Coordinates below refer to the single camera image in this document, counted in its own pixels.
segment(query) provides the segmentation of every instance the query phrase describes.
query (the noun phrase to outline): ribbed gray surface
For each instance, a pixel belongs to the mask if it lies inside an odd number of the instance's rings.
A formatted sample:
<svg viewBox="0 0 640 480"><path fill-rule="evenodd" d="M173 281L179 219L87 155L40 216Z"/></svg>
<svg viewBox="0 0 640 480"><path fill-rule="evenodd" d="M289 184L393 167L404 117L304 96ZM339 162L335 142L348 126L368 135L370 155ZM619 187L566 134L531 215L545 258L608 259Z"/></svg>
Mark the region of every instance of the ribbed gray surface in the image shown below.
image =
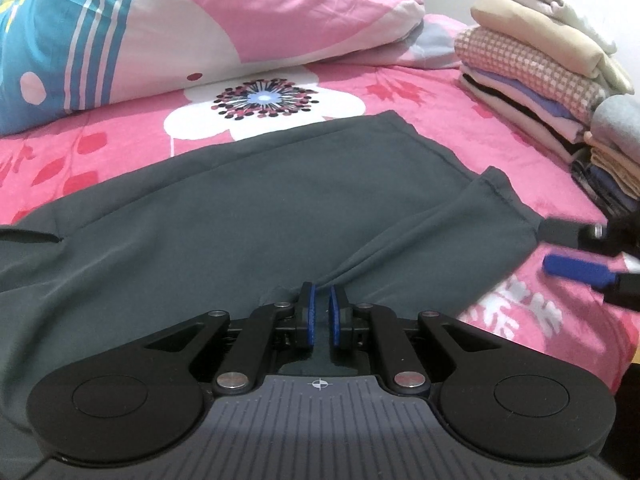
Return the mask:
<svg viewBox="0 0 640 480"><path fill-rule="evenodd" d="M110 470L49 460L30 480L609 480L594 458L533 468L478 455L453 439L420 399L384 392L374 377L271 376L214 403L180 446Z"/></svg>

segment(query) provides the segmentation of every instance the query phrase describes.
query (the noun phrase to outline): pink bed sheet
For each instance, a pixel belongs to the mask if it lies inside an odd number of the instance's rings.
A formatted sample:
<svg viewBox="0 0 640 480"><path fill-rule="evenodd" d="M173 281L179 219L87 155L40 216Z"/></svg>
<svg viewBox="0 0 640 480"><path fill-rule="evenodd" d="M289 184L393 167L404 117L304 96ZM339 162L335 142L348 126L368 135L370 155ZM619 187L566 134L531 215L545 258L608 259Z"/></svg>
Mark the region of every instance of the pink bed sheet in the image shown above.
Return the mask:
<svg viewBox="0 0 640 480"><path fill-rule="evenodd" d="M316 64L71 116L0 139L0 223L17 222L58 197L195 148L390 108L473 171L503 170L540 214L602 220L553 155L475 102L457 78L458 70ZM265 92L265 100L280 92L289 105L250 114L241 94L250 87ZM295 112L300 103L306 111ZM544 276L540 268L549 251L539 247L462 319L586 368L615 390L637 347L638 316L603 305L586 286Z"/></svg>

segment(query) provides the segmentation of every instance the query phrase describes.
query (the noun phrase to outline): folded clothes stack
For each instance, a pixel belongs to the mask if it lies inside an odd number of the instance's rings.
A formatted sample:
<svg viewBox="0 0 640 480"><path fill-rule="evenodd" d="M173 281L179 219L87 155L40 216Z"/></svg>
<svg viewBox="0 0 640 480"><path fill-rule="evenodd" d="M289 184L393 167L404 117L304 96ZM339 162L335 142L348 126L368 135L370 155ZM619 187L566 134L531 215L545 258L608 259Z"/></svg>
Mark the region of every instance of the folded clothes stack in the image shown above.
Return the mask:
<svg viewBox="0 0 640 480"><path fill-rule="evenodd" d="M460 83L567 163L596 108L634 92L615 43L566 0L477 0L471 15L479 27L455 41Z"/></svg>
<svg viewBox="0 0 640 480"><path fill-rule="evenodd" d="M608 217L640 208L640 102L606 99L595 111L588 147L571 166L574 180Z"/></svg>

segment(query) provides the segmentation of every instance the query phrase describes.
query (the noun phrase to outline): dark gray cloth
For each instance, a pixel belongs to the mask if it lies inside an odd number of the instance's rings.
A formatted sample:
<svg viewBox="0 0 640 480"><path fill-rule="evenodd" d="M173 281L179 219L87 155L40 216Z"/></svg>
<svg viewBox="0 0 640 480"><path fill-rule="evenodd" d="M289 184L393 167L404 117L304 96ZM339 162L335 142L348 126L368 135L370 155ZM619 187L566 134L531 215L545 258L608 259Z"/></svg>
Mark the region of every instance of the dark gray cloth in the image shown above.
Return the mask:
<svg viewBox="0 0 640 480"><path fill-rule="evenodd" d="M0 480L20 480L42 459L33 435L0 416Z"/></svg>
<svg viewBox="0 0 640 480"><path fill-rule="evenodd" d="M0 230L0 408L27 427L48 372L305 280L455 316L526 259L539 222L502 172L476 175L394 112L125 174Z"/></svg>

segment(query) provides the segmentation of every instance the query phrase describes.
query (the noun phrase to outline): blue gripper pad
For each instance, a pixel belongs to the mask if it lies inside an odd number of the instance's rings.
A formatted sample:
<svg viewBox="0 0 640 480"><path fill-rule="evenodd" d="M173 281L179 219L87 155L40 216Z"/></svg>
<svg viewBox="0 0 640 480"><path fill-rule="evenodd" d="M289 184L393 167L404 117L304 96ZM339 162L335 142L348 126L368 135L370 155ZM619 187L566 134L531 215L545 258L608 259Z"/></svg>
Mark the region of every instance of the blue gripper pad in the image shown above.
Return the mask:
<svg viewBox="0 0 640 480"><path fill-rule="evenodd" d="M332 339L334 347L340 346L340 308L338 307L338 298L335 294L335 287L332 285L329 296L329 314L332 330Z"/></svg>
<svg viewBox="0 0 640 480"><path fill-rule="evenodd" d="M309 298L309 311L306 318L308 323L308 342L311 348L316 343L316 286L311 287L311 297Z"/></svg>
<svg viewBox="0 0 640 480"><path fill-rule="evenodd" d="M548 254L542 262L542 268L549 276L586 283L599 289L612 285L617 278L616 273L611 272L607 266L560 254Z"/></svg>

